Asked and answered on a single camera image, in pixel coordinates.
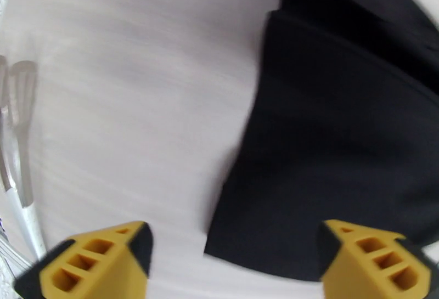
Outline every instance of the yellow plastic part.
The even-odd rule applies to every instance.
[[[143,222],[70,237],[76,242],[40,272],[46,299],[144,299],[147,275],[128,248]]]
[[[338,220],[325,222],[341,247],[322,277],[325,299],[423,299],[431,271],[396,239],[401,234]]]

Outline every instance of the black cloth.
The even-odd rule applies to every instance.
[[[412,0],[281,0],[205,252],[318,280],[323,220],[439,239],[438,43]]]

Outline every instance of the white wooden surface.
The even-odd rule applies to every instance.
[[[277,1],[9,1],[1,47],[41,64],[31,157],[49,246],[141,219],[155,234],[150,299],[322,298],[202,255]],[[420,1],[439,19],[439,0]],[[29,254],[3,196],[0,211]]]

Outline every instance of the folded black fabric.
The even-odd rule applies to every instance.
[[[438,43],[412,0],[281,0],[205,252],[318,280],[323,220],[439,239]]]

